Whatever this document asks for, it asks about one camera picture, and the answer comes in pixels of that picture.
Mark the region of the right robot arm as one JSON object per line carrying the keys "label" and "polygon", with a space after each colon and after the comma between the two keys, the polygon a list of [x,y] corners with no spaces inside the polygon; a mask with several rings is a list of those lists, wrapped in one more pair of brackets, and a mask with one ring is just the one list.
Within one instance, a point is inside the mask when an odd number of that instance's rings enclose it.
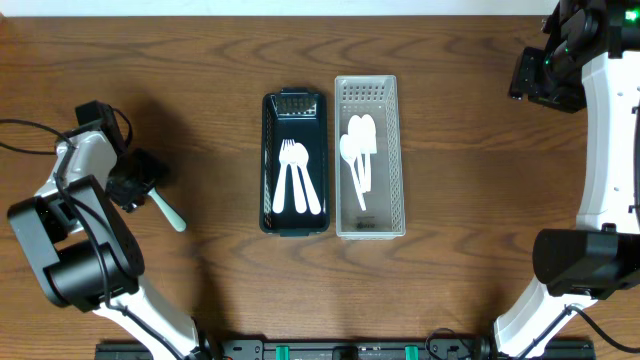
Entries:
{"label": "right robot arm", "polygon": [[573,228],[538,233],[533,278],[477,359],[577,359],[559,330],[639,283],[639,5],[560,0],[542,30],[546,45],[523,50],[509,94],[586,112],[584,190]]}

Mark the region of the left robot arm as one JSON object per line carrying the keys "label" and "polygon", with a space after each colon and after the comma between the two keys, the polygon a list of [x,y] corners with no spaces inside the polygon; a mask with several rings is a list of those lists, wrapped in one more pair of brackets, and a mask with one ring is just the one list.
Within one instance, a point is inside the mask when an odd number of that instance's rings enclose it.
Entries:
{"label": "left robot arm", "polygon": [[136,238],[120,213],[151,198],[171,226],[185,220],[158,193],[166,164],[131,149],[124,115],[92,101],[76,107],[76,128],[57,133],[56,158],[33,197],[12,205],[8,222],[47,299],[124,328],[154,359],[212,359],[195,320],[175,309],[145,277]]}

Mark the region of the white plastic spoon group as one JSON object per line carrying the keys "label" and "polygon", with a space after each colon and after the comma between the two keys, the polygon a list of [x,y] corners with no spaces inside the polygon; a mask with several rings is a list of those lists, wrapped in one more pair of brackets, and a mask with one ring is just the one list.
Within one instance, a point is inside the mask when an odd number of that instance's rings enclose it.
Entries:
{"label": "white plastic spoon group", "polygon": [[307,169],[309,161],[308,151],[302,143],[295,143],[294,154],[296,156],[297,166],[302,174],[309,210],[313,215],[319,215],[321,211],[320,202]]}

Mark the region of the white plastic fork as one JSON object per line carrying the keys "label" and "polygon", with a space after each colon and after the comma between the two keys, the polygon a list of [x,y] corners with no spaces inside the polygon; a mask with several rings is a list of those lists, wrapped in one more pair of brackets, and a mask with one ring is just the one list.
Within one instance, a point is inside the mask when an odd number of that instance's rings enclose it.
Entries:
{"label": "white plastic fork", "polygon": [[156,188],[148,192],[148,196],[156,203],[167,221],[177,232],[184,232],[187,228],[186,221],[181,215],[160,195]]}
{"label": "white plastic fork", "polygon": [[303,214],[307,210],[307,203],[304,198],[303,188],[300,180],[299,169],[297,164],[297,155],[295,150],[295,141],[293,139],[285,139],[285,148],[288,161],[292,171],[293,192],[295,209],[299,214]]}
{"label": "white plastic fork", "polygon": [[284,139],[282,141],[280,152],[279,152],[279,162],[280,162],[280,170],[279,170],[279,175],[278,175],[276,188],[274,192],[273,207],[272,207],[273,212],[276,214],[280,214],[284,210],[285,183],[286,183],[287,167],[289,165],[287,139]]}

